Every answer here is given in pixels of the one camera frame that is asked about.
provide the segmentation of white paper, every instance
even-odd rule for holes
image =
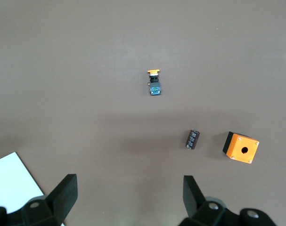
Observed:
[[[5,207],[8,214],[41,195],[41,189],[16,153],[0,159],[0,206]]]

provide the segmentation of screw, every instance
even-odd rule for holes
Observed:
[[[209,207],[212,210],[218,210],[218,205],[216,203],[213,202],[209,203]]]
[[[30,205],[30,208],[36,208],[37,206],[39,206],[39,202],[33,202],[33,203]]]
[[[250,217],[252,217],[252,218],[259,218],[258,213],[256,213],[256,212],[253,211],[253,210],[248,210],[248,211],[247,211],[247,214],[248,214],[248,216],[250,216]]]

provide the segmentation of mounting bolt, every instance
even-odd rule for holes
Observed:
[[[218,208],[219,208],[218,205],[216,203],[213,203],[213,202],[209,203],[209,207],[212,210],[218,210]]]
[[[252,217],[252,218],[259,218],[258,213],[256,213],[256,212],[253,211],[253,210],[248,210],[248,211],[247,211],[247,214],[248,214],[248,216],[250,216],[250,217]]]
[[[30,205],[30,208],[33,209],[33,208],[36,208],[39,206],[39,202],[33,202],[31,205]]]

